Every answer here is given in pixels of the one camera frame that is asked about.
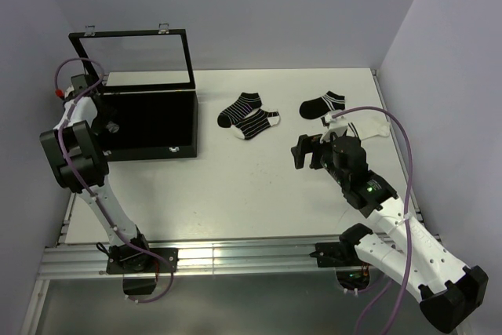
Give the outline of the black white-striped sock white toe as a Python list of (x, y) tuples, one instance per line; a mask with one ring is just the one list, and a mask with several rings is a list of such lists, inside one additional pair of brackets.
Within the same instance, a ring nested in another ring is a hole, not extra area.
[(251, 140), (263, 131), (280, 123), (278, 111), (258, 109), (256, 113), (231, 126), (232, 133), (241, 140)]

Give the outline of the white sock black thin stripes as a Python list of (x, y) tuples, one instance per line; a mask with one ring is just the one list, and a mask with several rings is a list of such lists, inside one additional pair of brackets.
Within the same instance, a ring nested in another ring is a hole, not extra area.
[(109, 122), (107, 125), (106, 125), (106, 130), (109, 132), (109, 133), (117, 133), (119, 131), (120, 127), (118, 124), (114, 123), (114, 122)]

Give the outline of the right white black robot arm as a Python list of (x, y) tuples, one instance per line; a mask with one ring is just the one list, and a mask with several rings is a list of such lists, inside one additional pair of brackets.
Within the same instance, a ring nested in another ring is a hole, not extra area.
[(451, 333), (484, 299), (488, 275), (452, 255), (411, 213), (397, 191), (367, 164), (360, 139), (332, 133), (301, 135), (291, 149), (296, 169), (311, 156), (312, 169), (324, 169), (347, 203), (366, 219), (338, 241), (316, 245), (320, 267), (369, 264), (400, 284), (418, 302), (436, 330)]

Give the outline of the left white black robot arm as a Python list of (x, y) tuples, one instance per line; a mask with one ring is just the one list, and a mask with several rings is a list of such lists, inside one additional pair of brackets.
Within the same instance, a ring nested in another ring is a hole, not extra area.
[(64, 100), (64, 114), (40, 135), (40, 143), (56, 182), (85, 201), (106, 231), (109, 246), (98, 242), (97, 249), (120, 271), (145, 272), (153, 264), (153, 253), (111, 190), (107, 158), (98, 143), (99, 136), (119, 131), (113, 120), (116, 110), (96, 89), (77, 99), (93, 83), (93, 76), (80, 74), (71, 77), (65, 92), (56, 92)]

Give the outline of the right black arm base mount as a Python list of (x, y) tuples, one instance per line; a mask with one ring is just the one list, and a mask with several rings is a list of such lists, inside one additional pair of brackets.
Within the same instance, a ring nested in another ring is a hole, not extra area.
[(369, 265), (361, 261), (346, 242), (316, 243), (309, 257), (316, 260), (318, 268), (334, 268), (342, 290), (358, 293), (369, 287)]

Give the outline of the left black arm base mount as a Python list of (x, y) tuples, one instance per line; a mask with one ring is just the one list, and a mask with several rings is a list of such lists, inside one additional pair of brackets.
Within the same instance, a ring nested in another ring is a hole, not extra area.
[(144, 299), (154, 292), (160, 273), (173, 274), (176, 271), (178, 249), (154, 248), (151, 252), (164, 258), (167, 264), (153, 256), (131, 249), (127, 245), (112, 246), (109, 249), (106, 273), (117, 277), (122, 276), (124, 294)]

